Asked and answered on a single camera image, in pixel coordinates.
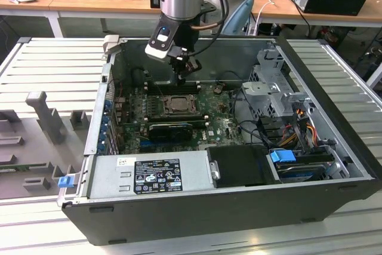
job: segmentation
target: power supply label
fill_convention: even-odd
[[[134,177],[136,194],[183,190],[179,159],[136,161]]]

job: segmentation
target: blue latch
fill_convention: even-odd
[[[286,149],[277,149],[270,154],[270,158],[273,162],[293,162],[296,161],[296,157],[293,151]]]
[[[58,186],[59,188],[74,188],[74,176],[61,176]]]

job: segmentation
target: desk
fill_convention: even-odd
[[[261,14],[262,23],[304,24],[291,0],[273,0]],[[255,0],[255,15],[267,0]],[[12,4],[0,0],[0,14],[12,16],[44,16],[48,18],[55,37],[63,37],[60,17],[104,19],[158,19],[158,9],[150,8],[150,0],[37,0],[27,4]],[[358,16],[305,14],[311,25],[381,27],[382,0],[367,0]]]

